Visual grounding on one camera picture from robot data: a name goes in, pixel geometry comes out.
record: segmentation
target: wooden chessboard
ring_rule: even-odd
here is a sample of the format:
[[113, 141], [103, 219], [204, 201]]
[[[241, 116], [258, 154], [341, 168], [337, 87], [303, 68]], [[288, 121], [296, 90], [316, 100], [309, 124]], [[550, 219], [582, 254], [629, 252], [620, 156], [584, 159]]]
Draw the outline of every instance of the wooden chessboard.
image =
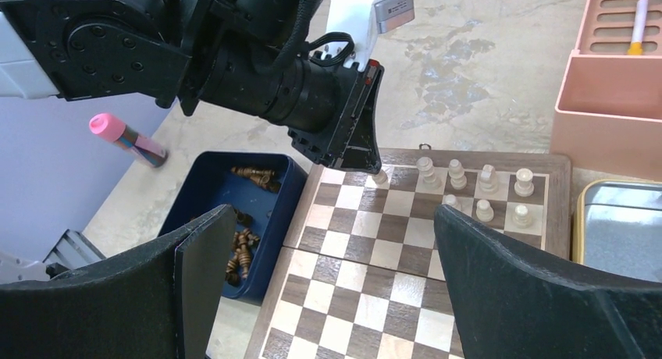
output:
[[[430, 189], [415, 167], [430, 157], [443, 181]], [[467, 186], [450, 185], [447, 166], [462, 162]], [[570, 255], [571, 167], [559, 155], [382, 150], [388, 182], [364, 173], [315, 167], [290, 226], [246, 358], [463, 357], [436, 248], [432, 217], [444, 194], [475, 217], [486, 199], [487, 225], [562, 258]], [[477, 184], [485, 164], [499, 189]], [[534, 173], [534, 193], [514, 193], [514, 174]], [[533, 224], [518, 228], [524, 204]]]

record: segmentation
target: pink container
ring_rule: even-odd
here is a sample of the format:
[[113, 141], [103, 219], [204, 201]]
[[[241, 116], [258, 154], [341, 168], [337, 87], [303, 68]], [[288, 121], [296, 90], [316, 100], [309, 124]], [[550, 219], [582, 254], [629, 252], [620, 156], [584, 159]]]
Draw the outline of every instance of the pink container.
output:
[[662, 0], [628, 56], [638, 0], [588, 0], [557, 100], [550, 152], [578, 168], [662, 180]]

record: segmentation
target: chess pawn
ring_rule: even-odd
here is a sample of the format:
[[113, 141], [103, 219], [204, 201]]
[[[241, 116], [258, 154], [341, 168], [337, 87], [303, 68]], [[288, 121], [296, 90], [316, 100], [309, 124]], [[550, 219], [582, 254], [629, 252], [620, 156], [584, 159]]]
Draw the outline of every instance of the chess pawn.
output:
[[533, 194], [533, 172], [531, 169], [522, 168], [515, 174], [515, 193], [520, 197], [530, 197]]
[[494, 219], [492, 205], [485, 199], [481, 199], [476, 203], [476, 217], [482, 222], [490, 222]]
[[450, 185], [455, 190], [462, 190], [467, 186], [467, 176], [464, 175], [464, 167], [459, 160], [450, 160], [448, 164], [448, 176], [450, 177]]

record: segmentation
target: table surface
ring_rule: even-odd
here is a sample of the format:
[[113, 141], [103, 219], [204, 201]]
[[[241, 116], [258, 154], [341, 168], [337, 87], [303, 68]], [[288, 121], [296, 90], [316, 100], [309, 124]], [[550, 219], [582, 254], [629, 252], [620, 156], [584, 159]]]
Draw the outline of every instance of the table surface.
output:
[[[372, 56], [386, 67], [376, 109], [379, 146], [546, 152], [585, 0], [415, 4], [416, 20], [380, 36]], [[311, 37], [323, 34], [328, 6], [325, 0]], [[311, 167], [290, 147], [286, 129], [213, 105], [201, 104], [190, 118], [174, 108], [154, 138], [169, 149], [167, 163], [156, 170], [134, 163], [84, 230], [107, 256], [155, 238], [204, 151], [273, 151]], [[575, 170], [573, 204], [586, 184], [607, 176]], [[210, 354], [243, 357], [258, 311], [222, 300]], [[223, 339], [228, 332], [231, 341]]]

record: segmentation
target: chess rook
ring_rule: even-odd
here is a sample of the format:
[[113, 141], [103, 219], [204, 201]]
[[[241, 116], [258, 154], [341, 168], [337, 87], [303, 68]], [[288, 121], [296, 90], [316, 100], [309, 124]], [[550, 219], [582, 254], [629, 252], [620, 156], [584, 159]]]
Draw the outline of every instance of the chess rook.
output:
[[431, 158], [420, 158], [416, 162], [416, 168], [418, 168], [421, 176], [423, 176], [423, 181], [428, 187], [436, 189], [441, 186], [441, 179], [436, 175]]
[[456, 158], [450, 160], [448, 164], [448, 176], [450, 177], [450, 185], [455, 190], [462, 190], [467, 186], [467, 176], [464, 175], [464, 167]]
[[522, 168], [515, 174], [515, 193], [520, 197], [530, 197], [533, 194], [533, 172], [531, 169]]

